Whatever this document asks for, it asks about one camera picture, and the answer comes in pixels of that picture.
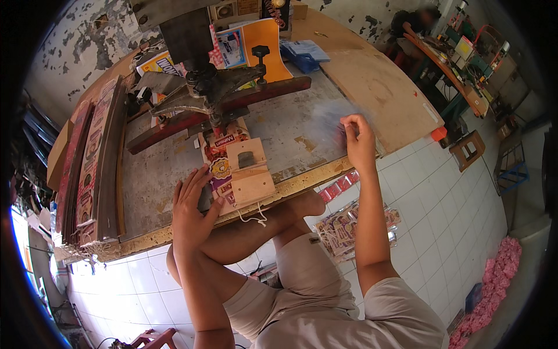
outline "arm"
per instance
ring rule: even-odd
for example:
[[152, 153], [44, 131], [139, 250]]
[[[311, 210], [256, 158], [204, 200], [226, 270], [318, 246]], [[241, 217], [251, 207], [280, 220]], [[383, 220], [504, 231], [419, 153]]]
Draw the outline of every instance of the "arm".
[[[376, 139], [366, 119], [352, 114], [341, 118], [347, 132], [347, 153], [360, 176], [360, 199], [355, 259], [363, 295], [378, 281], [399, 277], [389, 255], [386, 218], [376, 171]], [[354, 125], [359, 135], [355, 135]]]
[[172, 206], [172, 238], [174, 258], [184, 298], [196, 331], [195, 348], [233, 348], [234, 337], [229, 318], [215, 290], [207, 282], [199, 263], [204, 242], [223, 205], [216, 200], [204, 217], [198, 211], [203, 186], [211, 179], [204, 175], [207, 165], [194, 171], [182, 183], [176, 184]]
[[402, 27], [407, 34], [411, 35], [413, 37], [413, 39], [415, 39], [416, 42], [418, 42], [420, 45], [422, 45], [422, 40], [416, 35], [413, 28], [411, 28], [411, 24], [409, 22], [403, 23]]

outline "seated person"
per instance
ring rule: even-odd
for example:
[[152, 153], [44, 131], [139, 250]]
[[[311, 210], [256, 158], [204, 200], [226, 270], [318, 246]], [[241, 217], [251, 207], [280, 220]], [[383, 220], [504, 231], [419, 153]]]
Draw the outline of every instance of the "seated person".
[[440, 17], [440, 11], [432, 4], [425, 5], [414, 12], [401, 10], [393, 16], [393, 20], [391, 21], [391, 34], [397, 38], [397, 44], [401, 47], [403, 52], [407, 56], [415, 59], [415, 63], [409, 72], [410, 77], [416, 74], [425, 54], [411, 41], [406, 39], [403, 33], [411, 35], [419, 45], [424, 45], [417, 34], [426, 36], [425, 33], [434, 28]]

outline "white t-shirt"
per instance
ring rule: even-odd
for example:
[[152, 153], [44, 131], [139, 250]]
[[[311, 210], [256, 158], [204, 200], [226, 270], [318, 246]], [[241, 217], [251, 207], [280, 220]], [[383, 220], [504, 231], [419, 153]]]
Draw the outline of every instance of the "white t-shirt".
[[441, 348], [449, 336], [436, 313], [401, 278], [388, 278], [364, 296], [364, 318], [340, 310], [296, 314], [267, 326], [254, 349]]

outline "hand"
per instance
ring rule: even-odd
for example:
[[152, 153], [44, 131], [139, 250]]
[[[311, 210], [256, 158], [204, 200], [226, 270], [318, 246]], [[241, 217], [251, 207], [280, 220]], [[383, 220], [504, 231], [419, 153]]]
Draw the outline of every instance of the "hand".
[[[341, 118], [347, 133], [347, 155], [360, 176], [376, 170], [376, 137], [366, 119], [360, 114]], [[354, 126], [358, 128], [357, 136]]]
[[208, 166], [194, 169], [182, 183], [178, 181], [172, 199], [172, 239], [175, 256], [192, 252], [209, 236], [223, 207], [224, 198], [218, 198], [205, 215], [198, 210], [201, 190], [213, 177], [205, 174]]

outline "wooden stool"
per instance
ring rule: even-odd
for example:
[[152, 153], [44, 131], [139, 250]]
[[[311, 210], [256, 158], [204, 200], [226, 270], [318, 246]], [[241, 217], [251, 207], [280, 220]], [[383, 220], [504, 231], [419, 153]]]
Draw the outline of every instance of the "wooden stool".
[[[469, 149], [469, 144], [472, 143], [475, 146], [475, 151], [471, 152]], [[463, 148], [467, 151], [467, 156], [463, 153]], [[479, 132], [476, 130], [468, 134], [467, 136], [461, 138], [453, 147], [450, 148], [450, 153], [455, 154], [459, 160], [459, 172], [465, 171], [476, 159], [484, 154], [484, 142], [480, 138]]]
[[163, 345], [167, 344], [171, 349], [177, 349], [174, 342], [172, 341], [172, 336], [176, 333], [174, 328], [169, 328], [161, 334], [152, 334], [154, 329], [147, 329], [141, 335], [139, 335], [130, 344], [133, 348], [139, 347], [141, 344], [145, 344], [142, 349], [160, 349]]

